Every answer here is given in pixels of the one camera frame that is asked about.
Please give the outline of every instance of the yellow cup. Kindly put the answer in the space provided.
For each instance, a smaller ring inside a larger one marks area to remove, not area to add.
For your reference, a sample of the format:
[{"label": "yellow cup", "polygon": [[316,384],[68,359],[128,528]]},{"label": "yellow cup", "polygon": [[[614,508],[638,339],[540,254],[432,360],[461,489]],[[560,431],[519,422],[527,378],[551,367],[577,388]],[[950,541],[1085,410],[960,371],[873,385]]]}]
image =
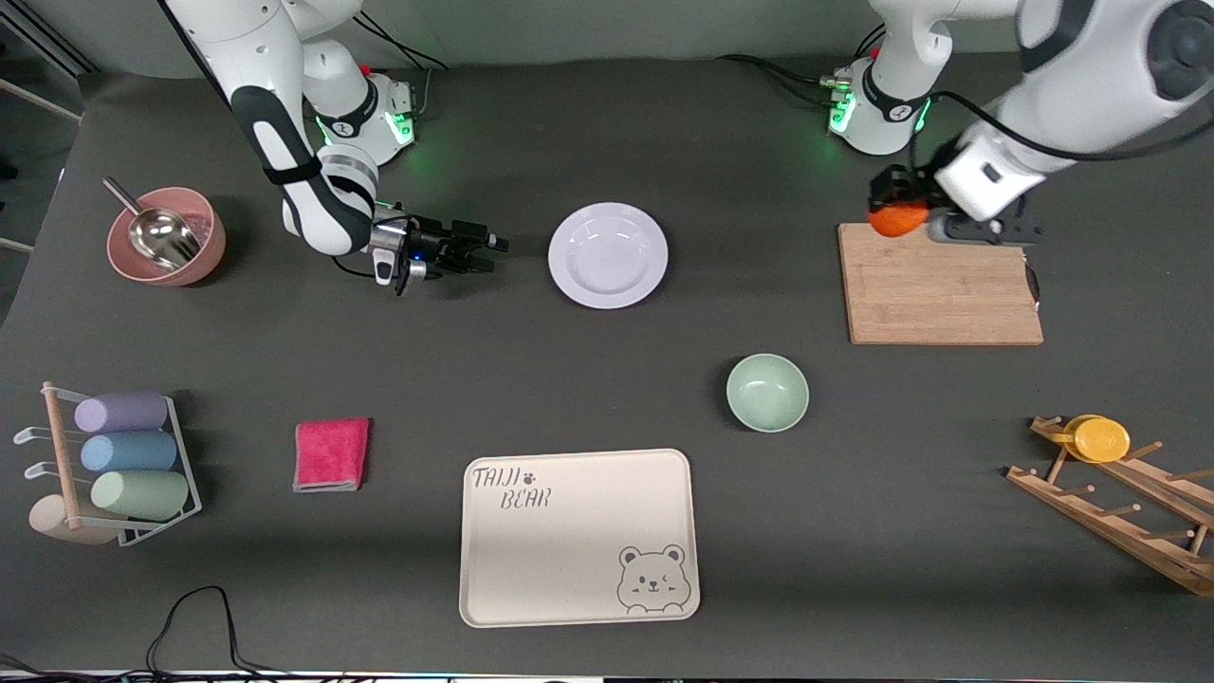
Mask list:
[{"label": "yellow cup", "polygon": [[1050,442],[1061,445],[1076,459],[1090,463],[1111,463],[1130,451],[1130,436],[1121,423],[1099,415],[1082,415],[1066,425]]}]

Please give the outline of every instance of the dark gray table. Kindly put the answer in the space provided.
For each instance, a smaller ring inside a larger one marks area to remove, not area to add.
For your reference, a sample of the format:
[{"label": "dark gray table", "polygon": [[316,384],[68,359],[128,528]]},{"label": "dark gray table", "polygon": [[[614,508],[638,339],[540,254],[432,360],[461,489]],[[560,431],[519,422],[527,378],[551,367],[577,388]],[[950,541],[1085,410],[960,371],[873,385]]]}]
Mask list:
[{"label": "dark gray table", "polygon": [[[975,97],[1008,59],[960,59]],[[1088,165],[1038,193],[1045,345],[852,347],[835,226],[863,217],[862,158],[751,68],[585,63],[435,75],[420,144],[381,197],[492,224],[492,275],[412,300],[288,235],[279,197],[203,81],[109,78],[87,114],[0,334],[0,434],[44,422],[39,383],[181,399],[204,514],[134,548],[34,534],[0,478],[0,647],[44,667],[134,667],[172,601],[226,586],[245,654],[295,670],[681,677],[1210,681],[1214,602],[1192,597],[1004,482],[1043,466],[1032,415],[1102,412],[1209,467],[1214,138]],[[926,133],[963,123],[943,104]],[[113,173],[214,198],[231,245],[192,289],[104,257]],[[629,309],[551,283],[548,238],[622,200],[666,230],[671,268]],[[813,399],[792,432],[727,415],[738,358],[785,354]],[[369,416],[358,494],[291,494],[293,428]],[[475,631],[456,611],[460,476],[486,455],[673,446],[691,459],[703,604],[683,622]],[[1074,467],[1073,482],[1128,491]],[[1167,529],[1167,522],[1144,518]],[[165,666],[226,667],[217,601],[188,605]]]}]

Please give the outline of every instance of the gray wall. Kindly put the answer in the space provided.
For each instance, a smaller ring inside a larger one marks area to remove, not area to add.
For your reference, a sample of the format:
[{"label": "gray wall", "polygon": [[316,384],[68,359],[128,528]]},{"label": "gray wall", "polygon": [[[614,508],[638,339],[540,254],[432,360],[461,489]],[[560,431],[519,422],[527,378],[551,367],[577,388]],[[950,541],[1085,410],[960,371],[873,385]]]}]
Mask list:
[{"label": "gray wall", "polygon": [[[27,1],[108,70],[198,74],[153,0]],[[367,0],[364,8],[402,42],[452,66],[841,55],[878,22],[863,0]],[[961,51],[1012,47],[1010,22],[953,32]],[[335,38],[361,62],[407,66],[352,23]]]}]

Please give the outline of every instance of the metal scoop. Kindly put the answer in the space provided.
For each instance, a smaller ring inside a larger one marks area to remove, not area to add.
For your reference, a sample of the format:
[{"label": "metal scoop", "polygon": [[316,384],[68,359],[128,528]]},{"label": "metal scoop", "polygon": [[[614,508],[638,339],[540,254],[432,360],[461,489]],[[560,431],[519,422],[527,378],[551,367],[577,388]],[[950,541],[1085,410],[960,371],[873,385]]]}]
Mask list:
[{"label": "metal scoop", "polygon": [[144,209],[113,177],[106,176],[101,182],[118,197],[132,214],[130,238],[131,245],[152,262],[172,272],[189,262],[202,246],[198,237],[186,224],[186,218],[177,211],[151,206]]}]

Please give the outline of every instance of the bear illustration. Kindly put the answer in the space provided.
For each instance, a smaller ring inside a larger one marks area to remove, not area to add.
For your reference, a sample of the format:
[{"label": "bear illustration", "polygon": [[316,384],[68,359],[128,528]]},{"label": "bear illustration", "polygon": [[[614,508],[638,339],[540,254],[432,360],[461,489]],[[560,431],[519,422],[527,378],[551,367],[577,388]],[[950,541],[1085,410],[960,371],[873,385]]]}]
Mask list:
[{"label": "bear illustration", "polygon": [[691,584],[682,570],[685,557],[679,546],[666,546],[660,553],[632,547],[620,551],[624,575],[615,596],[628,614],[681,613],[691,599]]}]

